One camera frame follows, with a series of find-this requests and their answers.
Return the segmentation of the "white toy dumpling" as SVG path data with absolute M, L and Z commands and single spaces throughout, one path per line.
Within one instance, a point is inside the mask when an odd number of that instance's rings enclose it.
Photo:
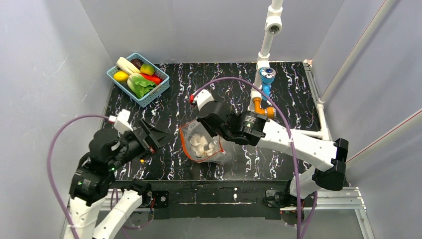
M 213 141 L 208 142 L 205 136 L 195 133 L 189 142 L 195 156 L 198 158 L 209 157 L 214 154 L 216 144 Z

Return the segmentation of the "clear zip bag orange zipper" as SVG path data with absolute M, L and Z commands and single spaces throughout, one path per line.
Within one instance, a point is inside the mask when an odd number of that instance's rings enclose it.
M 226 142 L 222 137 L 211 137 L 203 125 L 197 120 L 193 120 L 179 128 L 181 136 L 181 144 L 184 154 L 193 162 L 196 163 L 217 163 L 227 164 L 232 159 L 232 152 L 230 143 Z M 209 157 L 198 158 L 192 150 L 190 139 L 195 134 L 205 136 L 208 142 L 213 141 L 216 144 L 214 154 Z

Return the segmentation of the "green lettuce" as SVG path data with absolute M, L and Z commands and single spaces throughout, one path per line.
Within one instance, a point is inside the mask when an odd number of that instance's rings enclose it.
M 140 73 L 131 74 L 126 83 L 138 99 L 144 97 L 157 86 L 154 82 L 145 79 Z

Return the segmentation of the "green yellow mango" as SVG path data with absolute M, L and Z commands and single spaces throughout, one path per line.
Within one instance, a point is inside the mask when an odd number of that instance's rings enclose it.
M 153 76 L 155 74 L 155 67 L 151 64 L 144 63 L 140 67 L 140 72 L 145 75 Z

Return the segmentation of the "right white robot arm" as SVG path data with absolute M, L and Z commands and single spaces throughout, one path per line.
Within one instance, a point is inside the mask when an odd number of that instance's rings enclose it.
M 319 189 L 342 190 L 347 140 L 324 141 L 299 132 L 288 132 L 266 116 L 251 111 L 236 114 L 227 105 L 214 100 L 195 104 L 199 109 L 198 121 L 210 136 L 218 135 L 235 144 L 283 152 L 311 165 L 310 169 L 293 177 L 285 195 L 304 199 Z

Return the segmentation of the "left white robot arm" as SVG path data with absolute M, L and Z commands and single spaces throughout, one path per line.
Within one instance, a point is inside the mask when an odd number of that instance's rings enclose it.
M 66 239 L 112 239 L 131 213 L 148 198 L 153 203 L 152 186 L 142 180 L 132 180 L 122 198 L 98 224 L 97 219 L 115 171 L 136 158 L 149 157 L 173 140 L 173 135 L 161 131 L 145 120 L 132 128 L 124 119 L 111 117 L 112 128 L 101 129 L 89 143 L 89 162 L 78 166 L 70 187 Z

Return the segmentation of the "orange pipe fitting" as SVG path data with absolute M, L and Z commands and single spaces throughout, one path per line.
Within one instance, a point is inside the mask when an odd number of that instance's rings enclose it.
M 277 115 L 275 108 L 274 107 L 262 108 L 261 101 L 262 99 L 260 97 L 255 97 L 252 99 L 253 111 L 256 112 L 257 114 L 261 114 L 270 119 L 273 119 Z

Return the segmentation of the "blue plastic basket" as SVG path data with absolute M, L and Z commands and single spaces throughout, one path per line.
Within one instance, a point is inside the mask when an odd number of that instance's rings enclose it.
M 143 108 L 170 87 L 169 75 L 139 53 L 120 57 L 107 75 Z

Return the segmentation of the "red chili pepper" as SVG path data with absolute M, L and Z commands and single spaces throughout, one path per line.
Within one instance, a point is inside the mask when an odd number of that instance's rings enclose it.
M 149 81 L 151 81 L 151 82 L 154 82 L 156 85 L 159 85 L 159 84 L 161 84 L 162 83 L 162 79 L 161 78 L 159 78 L 157 75 L 148 75 L 148 74 L 144 74 L 144 73 L 141 73 L 141 75 L 145 78 L 145 79 L 147 79 L 147 80 L 149 80 Z

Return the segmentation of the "blue pipe fitting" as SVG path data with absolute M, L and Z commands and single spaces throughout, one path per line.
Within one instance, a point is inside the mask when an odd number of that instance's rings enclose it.
M 261 79 L 262 100 L 268 100 L 266 96 L 271 96 L 271 84 L 274 82 L 276 71 L 271 67 L 262 67 L 259 69 L 259 76 Z

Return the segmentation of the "yellow lemon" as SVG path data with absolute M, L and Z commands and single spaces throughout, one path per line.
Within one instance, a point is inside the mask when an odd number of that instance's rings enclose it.
M 129 75 L 125 71 L 120 70 L 113 75 L 113 78 L 118 82 L 126 82 Z

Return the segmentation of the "white bun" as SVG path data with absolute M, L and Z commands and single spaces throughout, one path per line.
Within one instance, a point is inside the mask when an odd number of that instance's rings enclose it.
M 122 71 L 126 72 L 128 75 L 141 73 L 140 70 L 132 64 L 129 60 L 123 57 L 119 57 L 116 62 L 117 67 L 119 67 Z

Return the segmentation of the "dark purple fruit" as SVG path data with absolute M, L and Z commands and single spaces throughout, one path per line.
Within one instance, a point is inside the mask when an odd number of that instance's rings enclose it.
M 138 70 L 141 69 L 142 65 L 144 64 L 143 61 L 140 59 L 134 58 L 130 61 Z

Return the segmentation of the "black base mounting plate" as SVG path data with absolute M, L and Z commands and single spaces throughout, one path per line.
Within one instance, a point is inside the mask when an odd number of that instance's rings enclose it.
M 280 209 L 263 198 L 283 193 L 287 181 L 159 181 L 152 186 L 155 219 L 281 218 Z

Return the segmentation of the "aluminium rail frame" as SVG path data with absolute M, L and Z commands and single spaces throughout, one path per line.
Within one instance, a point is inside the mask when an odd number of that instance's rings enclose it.
M 315 210 L 355 210 L 365 239 L 374 238 L 366 214 L 366 206 L 357 187 L 347 187 L 341 191 L 329 192 L 319 190 L 311 196 L 313 204 L 305 207 L 310 214 L 305 219 L 304 228 L 309 226 Z M 145 204 L 152 217 L 158 218 L 158 204 L 155 196 L 147 192 L 145 196 L 136 190 L 124 190 L 120 195 L 116 189 L 92 203 L 90 206 L 80 198 L 70 199 L 64 213 L 67 226 L 63 232 L 64 239 L 113 239 L 124 229 L 130 215 L 141 209 Z

